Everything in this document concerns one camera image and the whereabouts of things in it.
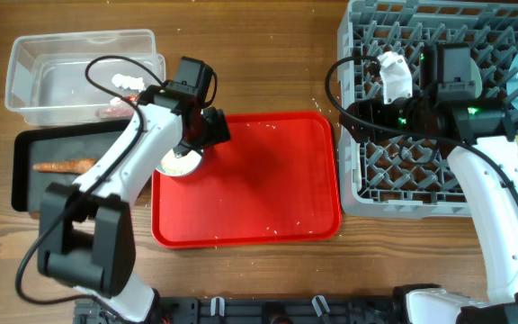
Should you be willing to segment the blue bowl with rice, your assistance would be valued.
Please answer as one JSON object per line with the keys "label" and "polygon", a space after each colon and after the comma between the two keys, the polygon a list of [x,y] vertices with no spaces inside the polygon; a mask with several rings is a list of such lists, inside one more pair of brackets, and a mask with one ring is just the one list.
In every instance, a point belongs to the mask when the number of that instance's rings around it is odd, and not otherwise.
{"label": "blue bowl with rice", "polygon": [[176,156],[168,151],[156,166],[156,171],[164,176],[179,177],[193,173],[202,162],[202,153],[190,151],[185,156]]}

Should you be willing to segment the red snack wrapper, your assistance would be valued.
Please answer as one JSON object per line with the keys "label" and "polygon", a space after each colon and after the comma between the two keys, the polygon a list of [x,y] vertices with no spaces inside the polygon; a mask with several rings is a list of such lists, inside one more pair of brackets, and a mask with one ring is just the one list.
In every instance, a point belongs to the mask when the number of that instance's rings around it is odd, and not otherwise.
{"label": "red snack wrapper", "polygon": [[125,119],[130,118],[134,114],[134,110],[120,98],[114,97],[110,100],[110,106],[100,109],[96,116],[100,119]]}

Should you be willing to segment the white tissue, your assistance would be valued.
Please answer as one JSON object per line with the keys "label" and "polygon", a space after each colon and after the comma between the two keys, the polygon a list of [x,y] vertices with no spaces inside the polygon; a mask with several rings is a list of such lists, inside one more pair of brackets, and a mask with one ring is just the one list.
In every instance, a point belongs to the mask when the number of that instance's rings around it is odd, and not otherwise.
{"label": "white tissue", "polygon": [[142,77],[133,77],[116,74],[112,77],[112,83],[121,89],[141,92],[146,89],[146,84]]}

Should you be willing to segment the orange carrot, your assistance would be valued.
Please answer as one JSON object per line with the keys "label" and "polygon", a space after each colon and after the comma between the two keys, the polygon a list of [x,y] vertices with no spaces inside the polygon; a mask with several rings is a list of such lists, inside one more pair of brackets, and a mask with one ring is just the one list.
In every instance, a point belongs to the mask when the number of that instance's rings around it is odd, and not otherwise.
{"label": "orange carrot", "polygon": [[82,175],[89,171],[95,164],[95,159],[81,158],[56,162],[40,162],[34,164],[32,169],[40,173]]}

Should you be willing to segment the light green bowl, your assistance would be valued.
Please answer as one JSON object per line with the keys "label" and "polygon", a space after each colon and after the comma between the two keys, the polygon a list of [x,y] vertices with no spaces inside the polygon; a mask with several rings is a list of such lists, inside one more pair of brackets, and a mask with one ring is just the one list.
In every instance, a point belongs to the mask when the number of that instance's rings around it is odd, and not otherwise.
{"label": "light green bowl", "polygon": [[475,62],[475,60],[473,58],[470,60],[470,68],[471,68],[471,78],[475,84],[475,97],[479,98],[483,91],[483,82],[482,82],[480,70],[477,66],[477,63]]}

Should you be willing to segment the white plastic spoon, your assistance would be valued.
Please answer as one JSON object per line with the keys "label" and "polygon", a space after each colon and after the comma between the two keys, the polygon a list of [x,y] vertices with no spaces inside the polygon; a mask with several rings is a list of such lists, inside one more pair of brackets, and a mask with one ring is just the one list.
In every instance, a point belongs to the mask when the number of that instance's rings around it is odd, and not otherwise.
{"label": "white plastic spoon", "polygon": [[356,186],[356,191],[362,188],[362,169],[361,169],[361,144],[351,139],[352,150],[352,179]]}

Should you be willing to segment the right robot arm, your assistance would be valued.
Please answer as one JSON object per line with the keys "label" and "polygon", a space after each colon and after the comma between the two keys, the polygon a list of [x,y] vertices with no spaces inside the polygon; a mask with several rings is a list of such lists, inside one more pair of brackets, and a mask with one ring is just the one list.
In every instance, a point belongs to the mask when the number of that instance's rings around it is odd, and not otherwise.
{"label": "right robot arm", "polygon": [[469,205],[487,272],[485,302],[435,284],[397,287],[392,323],[518,323],[518,145],[507,106],[479,94],[469,46],[439,44],[419,56],[414,83],[403,56],[360,56],[383,85],[380,99],[340,107],[358,141],[426,139],[448,161]]}

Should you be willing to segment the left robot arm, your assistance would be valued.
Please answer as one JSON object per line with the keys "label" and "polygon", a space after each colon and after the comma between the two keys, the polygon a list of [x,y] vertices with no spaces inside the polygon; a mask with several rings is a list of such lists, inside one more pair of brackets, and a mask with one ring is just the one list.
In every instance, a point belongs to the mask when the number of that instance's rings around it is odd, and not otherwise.
{"label": "left robot arm", "polygon": [[107,323],[159,323],[159,294],[134,273],[131,207],[157,168],[186,176],[203,152],[229,141],[213,107],[217,75],[183,57],[172,80],[157,80],[135,100],[127,128],[72,184],[50,184],[40,202],[39,236],[25,255],[41,275],[79,291]]}

